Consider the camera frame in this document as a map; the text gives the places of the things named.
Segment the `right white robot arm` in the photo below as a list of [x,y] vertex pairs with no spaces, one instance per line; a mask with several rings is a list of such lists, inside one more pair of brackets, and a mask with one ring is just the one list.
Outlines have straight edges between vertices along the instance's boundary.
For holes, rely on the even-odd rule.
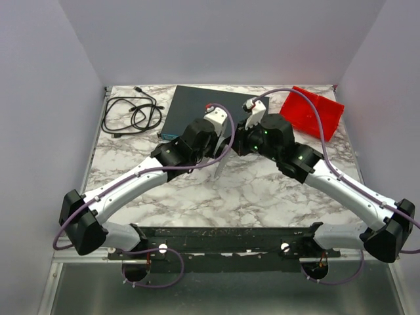
[[285,176],[315,188],[362,220],[360,224],[316,225],[312,239],[322,249],[363,249],[384,263],[393,263],[408,236],[415,206],[395,201],[346,176],[312,147],[295,141],[291,124],[279,114],[268,114],[252,125],[238,123],[233,149],[272,160]]

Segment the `white cable spool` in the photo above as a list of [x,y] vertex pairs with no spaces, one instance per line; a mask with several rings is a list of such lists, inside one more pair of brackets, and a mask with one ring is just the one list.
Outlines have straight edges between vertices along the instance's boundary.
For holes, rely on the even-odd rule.
[[[223,127],[223,131],[223,135],[219,137],[219,140],[216,145],[215,158],[219,158],[222,155],[231,139],[231,136],[226,132],[226,126]],[[229,154],[230,151],[228,150],[227,155],[217,163],[217,167],[213,173],[213,180],[216,180],[222,175],[222,171],[228,161]]]

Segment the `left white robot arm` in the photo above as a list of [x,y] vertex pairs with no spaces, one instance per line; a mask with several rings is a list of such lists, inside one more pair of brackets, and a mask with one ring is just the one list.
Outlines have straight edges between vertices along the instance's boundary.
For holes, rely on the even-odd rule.
[[137,248],[145,237],[135,224],[116,224],[109,218],[141,194],[174,178],[202,168],[215,154],[223,124],[207,118],[195,119],[183,134],[158,145],[134,169],[93,191],[82,195],[71,190],[64,195],[59,217],[61,232],[69,248],[83,256],[99,247],[123,251]]

